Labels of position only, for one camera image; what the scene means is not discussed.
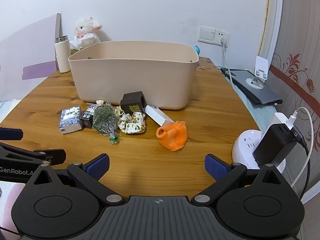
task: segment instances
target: metal screw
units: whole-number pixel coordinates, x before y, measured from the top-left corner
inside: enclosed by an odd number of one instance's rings
[[[210,200],[210,197],[207,195],[197,195],[195,196],[195,201],[200,203],[206,203]]]
[[[122,200],[122,197],[117,194],[112,194],[112,195],[107,196],[106,200],[109,202],[115,203],[115,202],[119,202],[120,200]]]

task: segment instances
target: white thermos bottle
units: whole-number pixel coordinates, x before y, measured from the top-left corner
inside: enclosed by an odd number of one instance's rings
[[[71,56],[71,51],[68,36],[56,38],[56,43],[54,44],[54,46],[56,48],[56,55],[60,73],[70,71],[68,57]]]

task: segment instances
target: blue gripper pad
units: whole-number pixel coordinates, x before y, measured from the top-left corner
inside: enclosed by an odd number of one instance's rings
[[[215,180],[221,179],[232,169],[231,165],[212,154],[204,158],[204,168]]]
[[[21,129],[0,127],[0,140],[20,141],[23,138]]]
[[[100,154],[92,161],[83,165],[84,171],[96,180],[102,178],[102,176],[109,170],[110,160],[107,154]]]

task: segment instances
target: silver bottle cap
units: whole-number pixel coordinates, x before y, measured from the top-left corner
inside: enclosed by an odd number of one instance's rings
[[[63,42],[63,41],[67,41],[68,40],[68,36],[61,36],[61,37],[58,37],[56,38],[56,43],[59,43],[59,42]]]

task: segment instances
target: teddy bear figurine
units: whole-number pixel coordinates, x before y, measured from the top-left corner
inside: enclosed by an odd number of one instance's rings
[[[104,101],[103,100],[97,100],[96,103],[97,103],[97,106],[103,106]]]
[[[80,49],[99,43],[100,39],[96,32],[100,30],[101,27],[102,25],[94,21],[92,17],[81,18],[78,20],[75,26],[74,40],[70,41],[71,51],[75,53]]]

